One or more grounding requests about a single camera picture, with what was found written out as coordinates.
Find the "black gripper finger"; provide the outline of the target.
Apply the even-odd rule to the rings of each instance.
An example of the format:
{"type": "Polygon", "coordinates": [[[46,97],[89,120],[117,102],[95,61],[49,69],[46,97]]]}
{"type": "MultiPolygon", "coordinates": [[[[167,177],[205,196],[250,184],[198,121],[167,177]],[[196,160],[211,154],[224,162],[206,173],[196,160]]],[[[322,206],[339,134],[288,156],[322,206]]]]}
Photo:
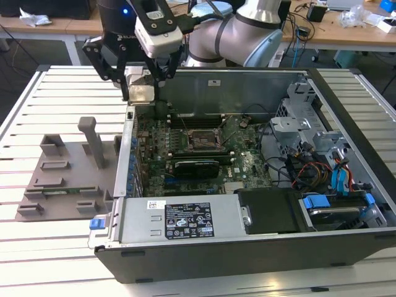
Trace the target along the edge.
{"type": "Polygon", "coordinates": [[[169,58],[165,65],[160,65],[157,59],[145,57],[145,63],[150,71],[154,86],[163,87],[165,85],[166,79],[172,79],[176,73],[179,66],[181,55],[183,53],[183,46],[180,46],[178,50],[169,55],[169,58]]]}
{"type": "Polygon", "coordinates": [[[87,39],[82,47],[83,52],[90,60],[92,66],[102,80],[111,80],[116,87],[121,89],[123,101],[129,100],[129,89],[125,76],[127,64],[127,48],[124,44],[118,46],[116,67],[113,68],[101,53],[103,47],[102,37],[87,39]]]}

